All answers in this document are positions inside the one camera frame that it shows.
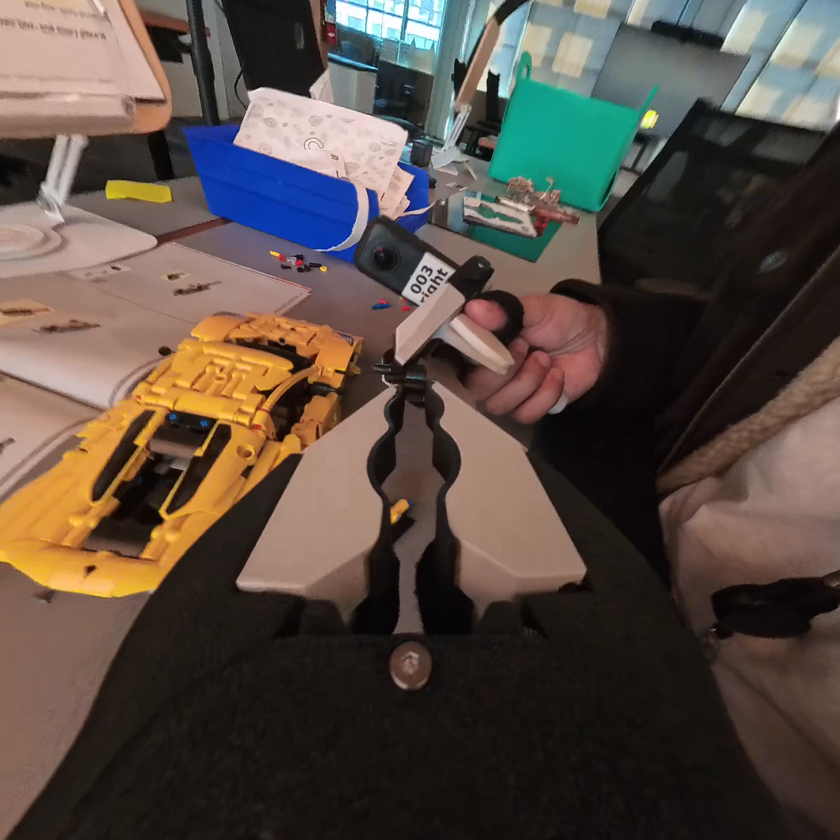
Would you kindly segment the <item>black brick connector piece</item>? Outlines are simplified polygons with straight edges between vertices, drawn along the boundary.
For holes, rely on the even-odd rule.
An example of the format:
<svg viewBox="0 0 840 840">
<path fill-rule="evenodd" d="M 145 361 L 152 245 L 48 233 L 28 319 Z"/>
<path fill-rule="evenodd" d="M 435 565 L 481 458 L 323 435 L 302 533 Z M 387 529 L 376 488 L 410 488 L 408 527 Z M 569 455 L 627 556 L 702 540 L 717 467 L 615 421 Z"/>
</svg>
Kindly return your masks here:
<svg viewBox="0 0 840 840">
<path fill-rule="evenodd" d="M 400 363 L 394 349 L 386 351 L 373 365 L 373 371 L 383 382 L 402 391 L 407 401 L 422 401 L 427 389 L 427 369 L 423 362 Z"/>
</svg>

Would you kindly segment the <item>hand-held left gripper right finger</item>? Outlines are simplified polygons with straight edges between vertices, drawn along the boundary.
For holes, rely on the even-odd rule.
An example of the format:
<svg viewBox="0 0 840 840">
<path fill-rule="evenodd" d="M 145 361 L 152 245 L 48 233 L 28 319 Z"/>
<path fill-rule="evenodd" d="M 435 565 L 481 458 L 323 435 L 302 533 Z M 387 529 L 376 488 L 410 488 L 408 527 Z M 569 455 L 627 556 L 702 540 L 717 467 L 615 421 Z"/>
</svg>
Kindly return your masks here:
<svg viewBox="0 0 840 840">
<path fill-rule="evenodd" d="M 426 634 L 469 634 L 487 608 L 585 580 L 587 569 L 528 450 L 442 384 L 427 384 L 433 467 L 443 483 L 420 559 Z"/>
</svg>

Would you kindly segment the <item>yellow tape piece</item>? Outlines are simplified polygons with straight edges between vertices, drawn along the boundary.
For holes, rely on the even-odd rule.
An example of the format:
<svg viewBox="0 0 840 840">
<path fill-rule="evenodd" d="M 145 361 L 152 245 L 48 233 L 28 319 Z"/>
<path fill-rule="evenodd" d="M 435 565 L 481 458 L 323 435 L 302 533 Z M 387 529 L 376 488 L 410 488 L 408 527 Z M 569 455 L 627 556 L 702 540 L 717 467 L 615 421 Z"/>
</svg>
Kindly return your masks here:
<svg viewBox="0 0 840 840">
<path fill-rule="evenodd" d="M 109 201 L 137 201 L 152 204 L 172 203 L 172 189 L 166 184 L 109 180 L 105 186 Z"/>
</svg>

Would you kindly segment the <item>black tripod pole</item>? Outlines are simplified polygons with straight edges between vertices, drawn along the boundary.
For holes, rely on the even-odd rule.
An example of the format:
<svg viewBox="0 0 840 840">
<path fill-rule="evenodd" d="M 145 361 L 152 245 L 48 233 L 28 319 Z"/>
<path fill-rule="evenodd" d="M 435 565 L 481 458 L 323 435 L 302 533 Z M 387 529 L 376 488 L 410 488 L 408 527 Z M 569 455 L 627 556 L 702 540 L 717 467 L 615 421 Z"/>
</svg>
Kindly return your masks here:
<svg viewBox="0 0 840 840">
<path fill-rule="evenodd" d="M 202 1 L 185 1 L 185 10 L 190 37 L 190 54 L 193 74 L 196 79 L 203 120 L 207 126 L 218 126 L 220 122 L 215 92 L 215 75 L 212 54 Z"/>
</svg>

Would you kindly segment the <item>yellow brick toy car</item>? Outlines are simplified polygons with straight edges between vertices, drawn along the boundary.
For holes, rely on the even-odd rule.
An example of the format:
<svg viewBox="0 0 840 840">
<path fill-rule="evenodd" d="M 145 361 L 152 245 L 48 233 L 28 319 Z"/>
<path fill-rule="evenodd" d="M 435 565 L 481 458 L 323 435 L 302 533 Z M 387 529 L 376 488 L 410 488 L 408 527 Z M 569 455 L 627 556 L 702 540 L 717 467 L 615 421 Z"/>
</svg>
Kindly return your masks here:
<svg viewBox="0 0 840 840">
<path fill-rule="evenodd" d="M 363 339 L 217 314 L 2 504 L 2 563 L 58 592 L 153 592 L 230 508 L 340 421 Z"/>
</svg>

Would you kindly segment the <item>dark green cutting mat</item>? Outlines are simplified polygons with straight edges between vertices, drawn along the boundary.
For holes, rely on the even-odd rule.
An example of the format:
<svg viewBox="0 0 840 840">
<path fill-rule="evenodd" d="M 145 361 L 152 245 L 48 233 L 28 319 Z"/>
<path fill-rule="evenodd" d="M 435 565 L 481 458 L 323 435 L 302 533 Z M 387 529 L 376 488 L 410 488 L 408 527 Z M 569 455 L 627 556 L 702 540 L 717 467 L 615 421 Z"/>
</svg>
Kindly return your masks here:
<svg viewBox="0 0 840 840">
<path fill-rule="evenodd" d="M 428 222 L 531 263 L 538 261 L 564 225 L 549 217 L 527 214 L 478 191 L 457 192 L 436 201 Z"/>
</svg>

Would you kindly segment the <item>white tape strip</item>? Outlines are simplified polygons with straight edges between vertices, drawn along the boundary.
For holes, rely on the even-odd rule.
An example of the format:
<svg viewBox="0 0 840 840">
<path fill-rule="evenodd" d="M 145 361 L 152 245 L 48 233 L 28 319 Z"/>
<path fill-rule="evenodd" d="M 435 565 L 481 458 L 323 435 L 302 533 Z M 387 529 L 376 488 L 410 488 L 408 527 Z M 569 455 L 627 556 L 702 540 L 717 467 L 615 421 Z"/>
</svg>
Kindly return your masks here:
<svg viewBox="0 0 840 840">
<path fill-rule="evenodd" d="M 342 257 L 342 259 L 349 260 L 353 256 L 356 246 L 360 243 L 366 227 L 374 218 L 371 215 L 371 198 L 368 195 L 368 191 L 361 186 L 356 186 L 354 189 L 356 193 L 357 207 L 352 217 L 352 225 L 350 226 L 349 233 L 340 239 L 337 244 L 331 245 L 330 247 L 314 248 L 312 246 L 312 248 L 317 250 L 320 254 L 331 254 L 337 256 L 344 252 L 349 252 L 350 254 L 348 256 Z M 427 217 L 432 208 L 433 204 L 408 209 L 401 216 L 397 217 L 395 221 L 398 225 L 401 225 L 410 233 L 414 233 L 426 223 Z"/>
</svg>

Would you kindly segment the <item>grey desk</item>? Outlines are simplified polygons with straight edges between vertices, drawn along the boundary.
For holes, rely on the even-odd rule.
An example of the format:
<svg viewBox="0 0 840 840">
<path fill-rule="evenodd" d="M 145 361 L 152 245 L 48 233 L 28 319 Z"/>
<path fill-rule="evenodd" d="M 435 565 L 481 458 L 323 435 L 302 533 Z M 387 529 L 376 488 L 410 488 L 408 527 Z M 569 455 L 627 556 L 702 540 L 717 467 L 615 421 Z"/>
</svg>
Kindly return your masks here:
<svg viewBox="0 0 840 840">
<path fill-rule="evenodd" d="M 278 274 L 269 248 L 287 243 L 238 224 L 214 220 L 197 177 L 169 182 L 173 203 L 106 200 L 84 193 L 76 204 L 94 213 L 254 270 Z M 536 262 L 484 246 L 441 227 L 420 237 L 462 260 L 488 254 L 496 268 L 491 286 L 518 295 L 548 291 L 557 281 L 601 281 L 595 216 L 562 225 Z M 57 594 L 48 602 L 39 587 L 2 565 L 1 837 L 7 838 L 45 788 L 83 728 L 123 640 L 150 599 Z"/>
</svg>

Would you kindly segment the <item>printed instruction sheet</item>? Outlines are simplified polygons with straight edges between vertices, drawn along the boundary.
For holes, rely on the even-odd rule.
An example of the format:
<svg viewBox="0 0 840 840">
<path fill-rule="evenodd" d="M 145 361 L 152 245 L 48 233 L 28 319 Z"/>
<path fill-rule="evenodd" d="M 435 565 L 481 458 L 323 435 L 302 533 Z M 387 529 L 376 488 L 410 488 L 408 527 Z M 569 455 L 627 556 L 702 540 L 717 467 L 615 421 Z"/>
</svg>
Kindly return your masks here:
<svg viewBox="0 0 840 840">
<path fill-rule="evenodd" d="M 134 2 L 2 1 L 3 117 L 121 121 L 139 104 L 166 103 L 137 12 Z"/>
</svg>

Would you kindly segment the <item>printed paper sheets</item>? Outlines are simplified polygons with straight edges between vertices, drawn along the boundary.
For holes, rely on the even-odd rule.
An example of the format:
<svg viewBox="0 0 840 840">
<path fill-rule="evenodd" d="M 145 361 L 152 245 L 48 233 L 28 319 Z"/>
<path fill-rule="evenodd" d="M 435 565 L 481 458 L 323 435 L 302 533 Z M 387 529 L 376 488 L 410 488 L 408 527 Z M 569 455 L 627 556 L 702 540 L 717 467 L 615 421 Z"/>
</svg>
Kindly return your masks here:
<svg viewBox="0 0 840 840">
<path fill-rule="evenodd" d="M 390 219 L 419 215 L 429 208 L 429 177 L 425 169 L 399 163 L 380 200 L 380 215 Z"/>
</svg>

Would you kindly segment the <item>blue storage bin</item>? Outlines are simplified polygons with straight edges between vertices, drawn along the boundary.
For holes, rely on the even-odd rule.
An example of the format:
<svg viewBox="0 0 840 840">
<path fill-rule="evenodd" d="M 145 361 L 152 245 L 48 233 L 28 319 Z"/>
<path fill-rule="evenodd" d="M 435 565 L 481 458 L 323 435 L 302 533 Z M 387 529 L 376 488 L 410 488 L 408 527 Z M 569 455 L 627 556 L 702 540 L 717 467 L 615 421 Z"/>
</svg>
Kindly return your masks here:
<svg viewBox="0 0 840 840">
<path fill-rule="evenodd" d="M 349 233 L 357 207 L 351 182 L 239 148 L 232 125 L 191 127 L 184 134 L 208 208 L 217 216 L 313 251 Z M 377 217 L 376 194 L 368 195 Z M 326 255 L 352 262 L 354 253 L 342 259 L 349 254 Z"/>
</svg>

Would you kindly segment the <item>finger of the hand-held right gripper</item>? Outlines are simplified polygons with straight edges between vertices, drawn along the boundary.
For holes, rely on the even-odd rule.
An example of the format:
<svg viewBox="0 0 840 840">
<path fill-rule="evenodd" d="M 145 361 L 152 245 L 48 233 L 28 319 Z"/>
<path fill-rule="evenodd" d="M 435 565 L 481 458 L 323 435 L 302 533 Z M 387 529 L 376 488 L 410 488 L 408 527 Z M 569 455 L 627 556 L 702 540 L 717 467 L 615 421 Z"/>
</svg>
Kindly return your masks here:
<svg viewBox="0 0 840 840">
<path fill-rule="evenodd" d="M 437 289 L 396 328 L 393 358 L 400 366 L 412 363 L 439 330 L 458 316 L 466 304 L 458 289 Z"/>
</svg>

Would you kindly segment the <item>patterned white paper bag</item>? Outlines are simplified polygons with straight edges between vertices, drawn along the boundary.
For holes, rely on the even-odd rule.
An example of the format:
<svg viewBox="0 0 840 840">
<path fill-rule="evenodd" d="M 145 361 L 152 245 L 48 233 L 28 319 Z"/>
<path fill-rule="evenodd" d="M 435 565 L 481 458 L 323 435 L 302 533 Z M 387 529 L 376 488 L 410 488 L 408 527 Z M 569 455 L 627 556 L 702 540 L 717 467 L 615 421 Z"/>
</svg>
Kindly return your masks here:
<svg viewBox="0 0 840 840">
<path fill-rule="evenodd" d="M 273 88 L 249 93 L 234 144 L 320 174 L 347 179 L 381 199 L 407 131 L 393 122 Z"/>
</svg>

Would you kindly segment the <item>black mesh chair back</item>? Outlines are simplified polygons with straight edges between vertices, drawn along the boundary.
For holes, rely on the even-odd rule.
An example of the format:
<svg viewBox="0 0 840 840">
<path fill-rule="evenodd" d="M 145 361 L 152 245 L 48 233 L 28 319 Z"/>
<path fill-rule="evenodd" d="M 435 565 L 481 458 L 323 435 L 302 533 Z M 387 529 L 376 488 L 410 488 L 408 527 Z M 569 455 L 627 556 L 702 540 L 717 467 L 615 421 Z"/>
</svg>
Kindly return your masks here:
<svg viewBox="0 0 840 840">
<path fill-rule="evenodd" d="M 838 251 L 838 136 L 698 100 L 598 230 L 602 288 L 718 305 L 794 295 Z"/>
</svg>

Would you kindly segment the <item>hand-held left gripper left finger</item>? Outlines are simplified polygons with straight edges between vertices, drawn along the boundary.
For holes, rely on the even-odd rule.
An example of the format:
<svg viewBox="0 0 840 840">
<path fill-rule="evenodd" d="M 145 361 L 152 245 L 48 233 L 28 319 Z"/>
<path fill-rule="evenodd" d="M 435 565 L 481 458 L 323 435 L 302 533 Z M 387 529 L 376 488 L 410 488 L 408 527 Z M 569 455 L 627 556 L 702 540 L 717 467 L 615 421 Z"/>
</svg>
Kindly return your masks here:
<svg viewBox="0 0 840 840">
<path fill-rule="evenodd" d="M 392 536 L 405 396 L 388 385 L 300 457 L 237 588 L 334 605 L 353 630 L 421 628 Z"/>
</svg>

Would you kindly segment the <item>person's right forearm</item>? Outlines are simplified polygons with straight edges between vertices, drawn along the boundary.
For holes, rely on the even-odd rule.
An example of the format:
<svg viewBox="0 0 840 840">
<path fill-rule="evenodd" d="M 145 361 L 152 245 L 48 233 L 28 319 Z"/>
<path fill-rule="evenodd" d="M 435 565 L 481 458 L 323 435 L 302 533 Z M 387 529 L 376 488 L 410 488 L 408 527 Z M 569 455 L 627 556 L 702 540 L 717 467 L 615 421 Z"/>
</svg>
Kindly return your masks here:
<svg viewBox="0 0 840 840">
<path fill-rule="evenodd" d="M 582 396 L 537 425 L 533 446 L 631 543 L 656 542 L 666 413 L 686 389 L 681 365 L 707 306 L 581 280 L 549 299 L 605 317 L 605 358 Z"/>
</svg>

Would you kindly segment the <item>wooden board document stand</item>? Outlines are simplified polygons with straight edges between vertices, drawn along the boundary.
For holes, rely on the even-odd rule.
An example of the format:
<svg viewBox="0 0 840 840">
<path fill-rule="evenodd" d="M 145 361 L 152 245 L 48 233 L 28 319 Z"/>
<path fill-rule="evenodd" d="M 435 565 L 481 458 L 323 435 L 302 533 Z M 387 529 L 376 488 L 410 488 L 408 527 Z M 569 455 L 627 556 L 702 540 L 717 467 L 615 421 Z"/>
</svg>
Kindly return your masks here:
<svg viewBox="0 0 840 840">
<path fill-rule="evenodd" d="M 159 60 L 139 9 L 134 26 L 145 50 Z M 138 255 L 155 247 L 153 236 L 70 205 L 81 157 L 89 139 L 109 135 L 150 135 L 165 129 L 172 116 L 172 95 L 157 106 L 139 104 L 128 118 L 70 118 L 48 112 L 50 120 L 2 114 L 3 140 L 53 140 L 45 177 L 31 203 L 2 208 L 2 278 L 86 269 Z"/>
<path fill-rule="evenodd" d="M 502 26 L 510 16 L 528 3 L 528 1 L 501 2 L 483 24 L 467 61 L 459 59 L 455 61 L 453 117 L 443 145 L 432 154 L 431 163 L 436 171 L 453 171 L 456 164 L 467 163 L 468 156 L 460 149 L 459 143 L 473 110 L 473 98 L 479 83 L 487 76 L 490 59 L 497 46 Z"/>
</svg>

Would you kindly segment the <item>person's right hand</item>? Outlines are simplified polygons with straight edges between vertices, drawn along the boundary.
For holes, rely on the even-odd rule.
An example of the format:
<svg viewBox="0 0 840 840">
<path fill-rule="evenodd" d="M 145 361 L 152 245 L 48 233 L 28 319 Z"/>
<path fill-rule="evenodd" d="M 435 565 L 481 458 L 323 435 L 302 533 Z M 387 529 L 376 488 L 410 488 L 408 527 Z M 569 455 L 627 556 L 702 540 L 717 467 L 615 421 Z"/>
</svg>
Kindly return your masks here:
<svg viewBox="0 0 840 840">
<path fill-rule="evenodd" d="M 607 321 L 597 306 L 558 295 L 521 297 L 522 325 L 507 349 L 504 374 L 472 368 L 464 384 L 486 413 L 535 424 L 592 389 L 609 350 Z"/>
</svg>

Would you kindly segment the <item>scattered small brick pins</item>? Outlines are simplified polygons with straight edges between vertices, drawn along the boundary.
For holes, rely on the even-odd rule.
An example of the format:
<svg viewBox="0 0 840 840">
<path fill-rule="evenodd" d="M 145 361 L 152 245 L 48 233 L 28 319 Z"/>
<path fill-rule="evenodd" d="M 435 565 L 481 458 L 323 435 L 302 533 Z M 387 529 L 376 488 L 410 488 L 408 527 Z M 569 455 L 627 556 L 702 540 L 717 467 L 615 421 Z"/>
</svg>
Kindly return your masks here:
<svg viewBox="0 0 840 840">
<path fill-rule="evenodd" d="M 287 280 L 310 289 L 306 303 L 312 311 L 326 311 L 328 306 L 342 312 L 408 313 L 413 309 L 409 300 L 363 275 L 350 262 L 293 251 L 293 248 L 272 248 L 270 271 L 279 277 L 285 272 Z"/>
</svg>

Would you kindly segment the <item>person's torso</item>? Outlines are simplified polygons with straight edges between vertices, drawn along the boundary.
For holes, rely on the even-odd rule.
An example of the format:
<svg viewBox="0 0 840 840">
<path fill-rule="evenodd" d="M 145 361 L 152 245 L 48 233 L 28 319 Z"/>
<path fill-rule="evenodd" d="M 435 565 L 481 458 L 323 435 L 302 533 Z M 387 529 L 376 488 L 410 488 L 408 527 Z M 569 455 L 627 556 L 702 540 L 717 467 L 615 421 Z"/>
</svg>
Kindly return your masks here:
<svg viewBox="0 0 840 840">
<path fill-rule="evenodd" d="M 711 645 L 711 671 L 752 764 L 806 838 L 838 838 L 839 619 L 786 639 L 712 638 L 714 592 L 838 577 L 838 251 L 789 298 L 715 305 L 729 329 L 726 376 L 696 411 L 657 479 L 679 607 Z"/>
</svg>

